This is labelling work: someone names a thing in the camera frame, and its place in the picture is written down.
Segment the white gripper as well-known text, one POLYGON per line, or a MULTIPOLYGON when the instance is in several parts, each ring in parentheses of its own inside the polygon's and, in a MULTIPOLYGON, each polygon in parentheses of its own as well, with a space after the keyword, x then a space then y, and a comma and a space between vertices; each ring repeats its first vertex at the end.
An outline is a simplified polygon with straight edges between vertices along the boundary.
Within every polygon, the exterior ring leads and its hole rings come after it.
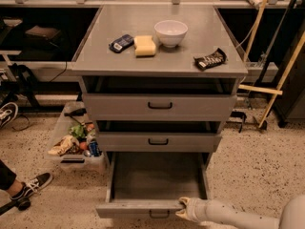
POLYGON ((206 200, 182 197, 179 199, 179 202, 185 205, 185 209, 175 212, 181 219, 193 222, 203 222, 207 220, 206 210, 208 202, 206 200))

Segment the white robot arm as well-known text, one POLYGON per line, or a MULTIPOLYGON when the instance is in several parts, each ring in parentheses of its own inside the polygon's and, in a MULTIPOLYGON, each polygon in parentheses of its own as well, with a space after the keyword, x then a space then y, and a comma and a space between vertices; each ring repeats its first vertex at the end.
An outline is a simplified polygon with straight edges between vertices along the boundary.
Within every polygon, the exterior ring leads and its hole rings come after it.
POLYGON ((175 212, 193 222, 213 222, 237 229, 305 229, 305 196, 292 198, 279 219, 239 211, 216 199, 182 197, 184 208, 175 212))

